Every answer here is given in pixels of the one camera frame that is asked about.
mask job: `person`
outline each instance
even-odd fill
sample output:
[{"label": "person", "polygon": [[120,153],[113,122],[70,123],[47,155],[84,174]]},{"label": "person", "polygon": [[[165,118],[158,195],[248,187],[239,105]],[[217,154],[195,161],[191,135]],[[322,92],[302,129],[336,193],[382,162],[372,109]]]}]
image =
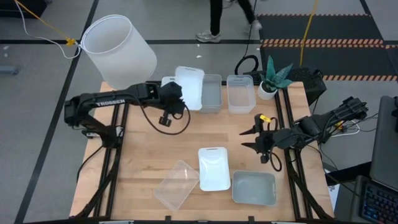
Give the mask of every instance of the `person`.
[{"label": "person", "polygon": [[[252,29],[262,29],[260,22],[254,16],[254,12],[249,0],[237,0],[241,8],[243,9],[244,15],[249,22],[249,28],[252,25]],[[223,13],[223,0],[210,0],[210,30],[198,33],[196,35],[197,40],[200,42],[213,42],[218,43],[221,40],[220,35],[220,21]]]}]

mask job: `keyboard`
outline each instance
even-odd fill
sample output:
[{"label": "keyboard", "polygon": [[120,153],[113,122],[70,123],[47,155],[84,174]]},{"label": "keyboard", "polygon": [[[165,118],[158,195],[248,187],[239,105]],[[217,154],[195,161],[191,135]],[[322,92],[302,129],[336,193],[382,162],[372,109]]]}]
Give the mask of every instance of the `keyboard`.
[{"label": "keyboard", "polygon": [[374,182],[363,185],[359,216],[373,223],[398,223],[398,192]]}]

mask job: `wooden tabletop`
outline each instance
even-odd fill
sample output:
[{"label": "wooden tabletop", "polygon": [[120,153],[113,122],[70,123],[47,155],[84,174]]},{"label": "wooden tabletop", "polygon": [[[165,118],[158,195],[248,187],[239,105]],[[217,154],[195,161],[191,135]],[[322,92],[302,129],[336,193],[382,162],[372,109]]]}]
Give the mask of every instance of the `wooden tabletop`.
[{"label": "wooden tabletop", "polygon": [[[111,87],[106,83],[102,84],[101,91],[110,90],[112,90]],[[280,92],[280,95],[286,121],[283,93]],[[310,114],[302,83],[293,83],[289,86],[289,96],[294,120]],[[257,97],[257,106],[250,114],[228,114],[226,87],[224,86],[223,102],[223,107],[218,114],[201,114],[192,111],[189,127],[178,136],[166,136],[158,133],[145,120],[138,106],[130,106],[112,219],[164,220],[166,215],[171,215],[173,220],[245,221],[248,220],[248,216],[254,216],[256,221],[294,220],[283,151],[274,149],[283,165],[282,171],[276,172],[270,163],[261,164],[259,155],[252,149],[241,145],[242,142],[254,142],[255,135],[239,135],[253,126],[255,114],[262,113],[268,117],[277,117],[275,100],[264,101]],[[110,124],[112,112],[112,106],[98,108],[95,111],[95,118],[104,124]],[[147,108],[146,112],[152,122],[157,124],[162,112],[154,108]],[[158,127],[167,132],[179,131],[185,126],[187,118],[188,116],[185,114],[181,120],[172,121],[169,128]],[[100,144],[99,138],[88,140],[84,159],[91,155]],[[232,200],[232,189],[204,192],[197,184],[178,211],[168,210],[154,197],[154,189],[158,187],[177,160],[183,160],[199,171],[198,150],[203,147],[227,148],[231,178],[235,170],[256,170],[274,174],[277,181],[276,206],[235,203]],[[81,171],[70,215],[80,212],[98,188],[104,152],[105,150],[102,150],[92,158]],[[302,151],[302,160],[309,191],[323,209],[333,216],[319,153],[306,147]],[[302,198],[300,191],[297,192],[299,198]],[[108,198],[107,192],[104,194],[104,198]],[[106,204],[106,200],[103,200],[101,214],[104,214],[104,204]],[[304,217],[303,206],[300,206],[300,209]]]}]

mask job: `frosted plastic bucket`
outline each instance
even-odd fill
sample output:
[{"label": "frosted plastic bucket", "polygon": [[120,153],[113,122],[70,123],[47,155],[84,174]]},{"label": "frosted plastic bucket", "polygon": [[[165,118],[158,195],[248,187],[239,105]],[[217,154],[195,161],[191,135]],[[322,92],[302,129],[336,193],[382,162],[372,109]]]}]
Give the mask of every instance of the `frosted plastic bucket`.
[{"label": "frosted plastic bucket", "polygon": [[146,82],[157,64],[154,51],[125,16],[109,15],[94,22],[84,33],[81,47],[117,90]]}]

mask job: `white cord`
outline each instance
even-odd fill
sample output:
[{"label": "white cord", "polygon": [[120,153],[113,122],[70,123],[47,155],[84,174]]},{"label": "white cord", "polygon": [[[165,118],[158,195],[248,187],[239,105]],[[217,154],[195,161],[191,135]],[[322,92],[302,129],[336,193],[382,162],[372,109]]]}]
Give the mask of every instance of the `white cord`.
[{"label": "white cord", "polygon": [[346,134],[336,134],[336,135],[334,135],[332,137],[349,136],[349,135],[358,134],[361,131],[361,128],[359,128],[359,125],[355,121],[351,121],[351,122],[356,125],[356,127],[358,129],[356,132],[354,132],[354,133],[346,133]]},{"label": "white cord", "polygon": [[75,42],[75,44],[76,44],[76,46],[77,46],[77,48],[78,48],[77,54],[76,54],[75,56],[73,56],[73,57],[67,57],[67,56],[65,55],[65,52],[63,51],[61,45],[59,45],[58,43],[56,43],[56,42],[54,42],[54,41],[52,41],[52,40],[48,40],[47,38],[44,38],[44,37],[35,37],[35,36],[33,36],[33,35],[30,35],[30,34],[27,32],[27,30],[26,30],[24,13],[22,12],[22,9],[19,7],[18,3],[15,2],[15,4],[17,4],[18,10],[19,10],[19,12],[21,13],[22,22],[24,23],[24,30],[25,30],[25,33],[26,33],[29,37],[33,37],[33,38],[36,38],[36,39],[46,40],[46,41],[48,41],[48,42],[51,42],[51,43],[57,45],[57,46],[61,49],[62,54],[63,54],[63,56],[64,56],[66,59],[74,59],[75,57],[79,56],[79,54],[80,54],[80,52],[81,52],[81,48],[80,48],[80,46],[79,46],[79,44],[78,44],[77,42]]}]

